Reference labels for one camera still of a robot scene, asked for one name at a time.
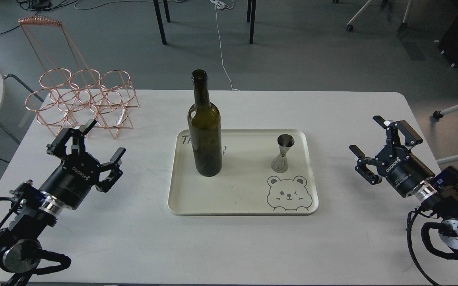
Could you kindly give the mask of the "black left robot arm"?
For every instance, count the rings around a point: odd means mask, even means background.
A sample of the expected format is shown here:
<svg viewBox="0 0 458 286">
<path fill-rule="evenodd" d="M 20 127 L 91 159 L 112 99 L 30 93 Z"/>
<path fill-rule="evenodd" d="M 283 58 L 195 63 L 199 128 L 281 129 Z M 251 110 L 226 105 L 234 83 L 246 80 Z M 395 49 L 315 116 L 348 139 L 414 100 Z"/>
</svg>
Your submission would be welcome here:
<svg viewBox="0 0 458 286">
<path fill-rule="evenodd" d="M 64 208 L 77 209 L 93 186 L 106 193 L 122 176 L 124 148 L 104 164 L 85 149 L 84 139 L 96 123 L 62 129 L 47 145 L 47 153 L 61 162 L 40 188 L 29 180 L 12 190 L 12 197 L 0 197 L 0 268 L 13 274 L 7 286 L 25 286 L 33 275 L 69 268 L 71 259 L 44 250 L 38 237 Z"/>
</svg>

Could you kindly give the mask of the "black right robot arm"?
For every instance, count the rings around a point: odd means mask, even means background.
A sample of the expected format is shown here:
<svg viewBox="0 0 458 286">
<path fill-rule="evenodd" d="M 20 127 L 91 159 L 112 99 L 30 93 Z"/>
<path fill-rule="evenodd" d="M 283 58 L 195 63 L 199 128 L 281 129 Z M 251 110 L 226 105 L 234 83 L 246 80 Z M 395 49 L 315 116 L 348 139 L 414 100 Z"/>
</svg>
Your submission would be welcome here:
<svg viewBox="0 0 458 286">
<path fill-rule="evenodd" d="M 386 144 L 374 157 L 367 157 L 356 145 L 349 149 L 356 156 L 356 172 L 371 185 L 383 178 L 404 198 L 416 197 L 420 206 L 408 213 L 406 235 L 413 263 L 424 274 L 412 247 L 412 227 L 418 215 L 440 218 L 441 222 L 426 222 L 421 238 L 427 251 L 443 259 L 458 260 L 458 170 L 447 167 L 434 174 L 413 153 L 412 148 L 423 142 L 406 121 L 373 119 L 386 130 Z"/>
</svg>

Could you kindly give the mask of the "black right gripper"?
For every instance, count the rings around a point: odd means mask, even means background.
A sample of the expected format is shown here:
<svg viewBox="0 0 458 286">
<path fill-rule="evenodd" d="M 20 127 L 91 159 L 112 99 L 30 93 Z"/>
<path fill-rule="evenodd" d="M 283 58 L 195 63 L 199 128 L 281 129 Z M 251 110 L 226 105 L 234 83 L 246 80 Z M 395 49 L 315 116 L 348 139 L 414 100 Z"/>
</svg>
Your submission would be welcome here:
<svg viewBox="0 0 458 286">
<path fill-rule="evenodd" d="M 382 116 L 373 116 L 373 119 L 386 130 L 386 144 L 375 158 L 366 157 L 358 146 L 350 145 L 349 149 L 356 156 L 355 170 L 371 185 L 386 178 L 402 197 L 409 197 L 418 185 L 435 176 L 410 152 L 415 145 L 423 143 L 423 139 L 406 121 L 386 121 Z M 367 165 L 376 166 L 378 174 L 370 171 Z"/>
</svg>

